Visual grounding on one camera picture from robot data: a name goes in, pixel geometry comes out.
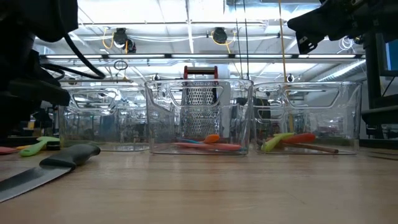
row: table surface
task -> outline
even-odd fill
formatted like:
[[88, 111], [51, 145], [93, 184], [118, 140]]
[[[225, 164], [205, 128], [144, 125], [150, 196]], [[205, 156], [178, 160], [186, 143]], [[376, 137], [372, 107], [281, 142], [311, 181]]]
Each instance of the table surface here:
[[[0, 156], [0, 180], [49, 152]], [[366, 156], [102, 152], [0, 203], [1, 223], [397, 223], [398, 163]]]

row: transparent container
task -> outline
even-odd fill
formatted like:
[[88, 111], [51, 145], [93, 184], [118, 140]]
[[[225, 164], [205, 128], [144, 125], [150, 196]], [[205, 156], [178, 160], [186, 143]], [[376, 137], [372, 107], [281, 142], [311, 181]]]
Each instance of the transparent container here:
[[62, 147], [94, 143], [103, 151], [149, 149], [143, 86], [79, 86], [65, 88], [70, 104], [60, 107]]
[[[252, 81], [160, 80], [145, 87], [151, 152], [248, 153]], [[219, 140], [202, 144], [211, 134]]]
[[[258, 152], [356, 154], [359, 150], [360, 83], [258, 84], [253, 105]], [[269, 141], [280, 133], [294, 133], [295, 138], [272, 147]]]

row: black knife handle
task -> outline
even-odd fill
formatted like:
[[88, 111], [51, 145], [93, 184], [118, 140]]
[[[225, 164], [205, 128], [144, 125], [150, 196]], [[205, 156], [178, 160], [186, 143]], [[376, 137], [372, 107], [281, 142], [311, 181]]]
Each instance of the black knife handle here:
[[76, 166], [84, 164], [91, 156], [96, 156], [100, 152], [101, 149], [98, 146], [77, 144], [43, 159], [40, 162], [40, 166], [69, 167], [72, 171]]

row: knife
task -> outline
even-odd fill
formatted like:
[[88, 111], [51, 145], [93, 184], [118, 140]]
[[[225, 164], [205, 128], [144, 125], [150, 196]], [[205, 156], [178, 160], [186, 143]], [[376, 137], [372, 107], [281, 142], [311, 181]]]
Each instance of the knife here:
[[43, 159], [38, 167], [0, 182], [0, 203], [71, 172], [76, 166], [83, 165], [91, 156], [100, 152], [98, 146], [77, 144]]

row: green utensil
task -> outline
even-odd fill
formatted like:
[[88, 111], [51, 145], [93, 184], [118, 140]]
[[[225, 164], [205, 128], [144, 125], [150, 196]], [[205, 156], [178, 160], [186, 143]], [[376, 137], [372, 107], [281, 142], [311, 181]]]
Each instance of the green utensil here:
[[21, 151], [19, 151], [19, 155], [22, 157], [27, 157], [27, 156], [34, 156], [36, 155], [40, 150], [42, 150], [42, 148], [49, 142], [49, 141], [60, 141], [59, 138], [54, 138], [54, 137], [39, 137], [37, 138], [38, 143], [33, 144], [29, 147], [27, 147], [26, 149], [23, 149]]
[[275, 134], [274, 137], [267, 141], [265, 144], [261, 146], [261, 150], [264, 152], [271, 152], [275, 148], [275, 146], [280, 142], [280, 140], [287, 139], [293, 136], [294, 133], [282, 133], [282, 134]]

